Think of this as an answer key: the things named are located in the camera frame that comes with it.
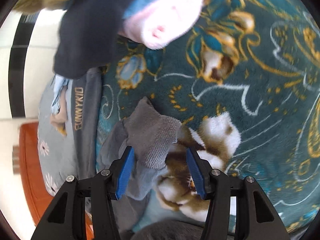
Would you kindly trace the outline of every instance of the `black stripe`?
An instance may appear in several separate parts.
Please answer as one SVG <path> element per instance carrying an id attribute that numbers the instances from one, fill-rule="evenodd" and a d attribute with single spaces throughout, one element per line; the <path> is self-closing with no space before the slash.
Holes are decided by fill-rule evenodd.
<path id="1" fill-rule="evenodd" d="M 12 118 L 26 117 L 23 99 L 23 75 L 31 34 L 39 13 L 22 15 L 17 26 L 9 59 L 9 102 Z"/>

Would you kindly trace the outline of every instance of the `gray fabric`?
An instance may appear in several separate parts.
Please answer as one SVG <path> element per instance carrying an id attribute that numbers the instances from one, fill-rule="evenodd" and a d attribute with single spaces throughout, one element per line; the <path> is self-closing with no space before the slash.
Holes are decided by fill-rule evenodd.
<path id="1" fill-rule="evenodd" d="M 188 223 L 168 220 L 143 228 L 131 240 L 200 240 L 202 230 Z M 233 237 L 228 236 L 227 240 L 233 240 Z"/>
<path id="2" fill-rule="evenodd" d="M 125 231 L 120 233 L 120 239 L 121 240 L 130 240 L 130 238 L 134 235 L 134 232 L 132 231 Z"/>
<path id="3" fill-rule="evenodd" d="M 175 141 L 179 120 L 159 114 L 144 97 L 124 121 L 127 144 L 134 148 L 137 160 L 148 168 L 163 169 L 170 145 Z"/>
<path id="4" fill-rule="evenodd" d="M 95 139 L 101 91 L 99 68 L 89 69 L 86 75 L 72 84 L 71 121 L 78 155 L 78 179 L 91 178 L 96 174 Z"/>
<path id="5" fill-rule="evenodd" d="M 141 99 L 127 120 L 116 123 L 102 145 L 97 159 L 99 170 L 109 168 L 126 146 L 132 146 L 136 162 L 126 195 L 143 200 L 157 178 L 167 172 L 164 161 L 180 126 L 177 119 L 160 115 L 147 98 Z"/>
<path id="6" fill-rule="evenodd" d="M 99 170 L 108 169 L 111 163 L 119 159 L 124 151 L 123 141 L 128 134 L 123 126 L 123 122 L 118 122 L 109 134 L 107 140 L 100 150 Z M 134 200 L 127 195 L 123 195 L 118 201 L 112 201 L 113 212 L 120 232 L 130 230 L 141 218 L 149 202 L 150 194 L 146 194 L 140 201 Z"/>

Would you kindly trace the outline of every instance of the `blue gripper pad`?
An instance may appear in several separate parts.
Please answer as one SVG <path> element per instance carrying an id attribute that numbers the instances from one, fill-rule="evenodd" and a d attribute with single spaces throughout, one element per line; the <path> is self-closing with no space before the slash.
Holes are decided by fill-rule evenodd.
<path id="1" fill-rule="evenodd" d="M 122 195 L 125 193 L 127 188 L 129 178 L 131 175 L 131 170 L 134 164 L 134 149 L 131 146 L 126 147 L 121 161 L 123 163 L 121 170 L 118 173 L 118 182 L 116 189 L 116 197 L 120 199 Z"/>
<path id="2" fill-rule="evenodd" d="M 197 156 L 194 156 L 194 153 L 192 153 L 190 148 L 187 149 L 187 164 L 188 164 L 188 168 L 189 168 L 193 183 L 196 186 L 198 195 L 200 195 L 202 199 L 205 199 L 206 192 L 204 187 L 204 177 L 201 174 L 201 171 L 198 167 L 198 164 L 195 158 L 198 157 L 199 161 L 201 161 L 201 159 L 198 153 L 197 152 L 195 153 Z"/>

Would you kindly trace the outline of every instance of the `orange furniture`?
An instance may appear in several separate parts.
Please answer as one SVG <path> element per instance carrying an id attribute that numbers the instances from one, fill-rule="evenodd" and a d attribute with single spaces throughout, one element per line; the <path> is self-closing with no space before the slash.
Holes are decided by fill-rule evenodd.
<path id="1" fill-rule="evenodd" d="M 23 191 L 35 225 L 50 204 L 52 196 L 47 192 L 38 156 L 38 122 L 23 124 L 19 136 L 19 162 Z M 90 218 L 86 214 L 87 240 L 93 239 Z"/>

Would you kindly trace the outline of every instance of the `daisy print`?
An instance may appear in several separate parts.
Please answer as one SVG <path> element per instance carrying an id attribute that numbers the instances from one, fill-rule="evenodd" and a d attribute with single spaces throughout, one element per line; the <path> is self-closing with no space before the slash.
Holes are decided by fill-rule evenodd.
<path id="1" fill-rule="evenodd" d="M 58 187 L 49 173 L 45 175 L 45 187 L 51 196 L 55 196 L 58 192 Z"/>
<path id="2" fill-rule="evenodd" d="M 41 155 L 49 155 L 49 146 L 45 141 L 41 141 L 39 144 L 39 152 Z"/>

